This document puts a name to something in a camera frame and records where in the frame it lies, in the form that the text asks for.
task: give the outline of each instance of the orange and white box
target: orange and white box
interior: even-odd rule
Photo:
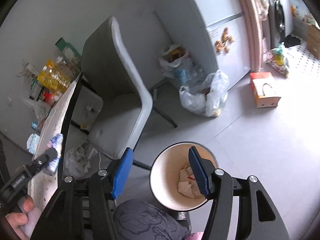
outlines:
[[[250,73],[250,79],[257,108],[278,106],[281,95],[271,72]]]

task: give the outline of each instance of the refrigerator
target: refrigerator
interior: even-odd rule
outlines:
[[[175,44],[185,46],[206,74],[222,70],[229,88],[251,69],[248,33],[239,0],[150,0],[155,13]],[[228,27],[234,42],[230,51],[216,51]]]

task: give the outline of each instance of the green bottle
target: green bottle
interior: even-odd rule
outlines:
[[[56,46],[63,53],[66,61],[69,64],[81,69],[81,55],[78,53],[75,47],[72,46],[72,44],[66,42],[63,38],[60,38],[56,42]]]

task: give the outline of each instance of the hand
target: hand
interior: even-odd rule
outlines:
[[[33,203],[32,197],[27,195],[26,200],[23,203],[23,209],[28,213],[31,210],[33,210],[34,207],[35,207],[35,204]],[[28,217],[25,213],[9,213],[5,217],[9,222],[9,224],[11,225],[11,227],[16,232],[16,234],[22,240],[29,240],[29,238],[19,228],[19,226],[24,226],[25,224],[28,223]]]

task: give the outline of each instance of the patterned tile floor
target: patterned tile floor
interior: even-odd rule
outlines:
[[[298,74],[320,77],[320,60],[308,51],[306,41],[301,39],[300,45],[290,47],[288,50],[294,59],[293,64],[290,64],[290,66],[294,66]]]

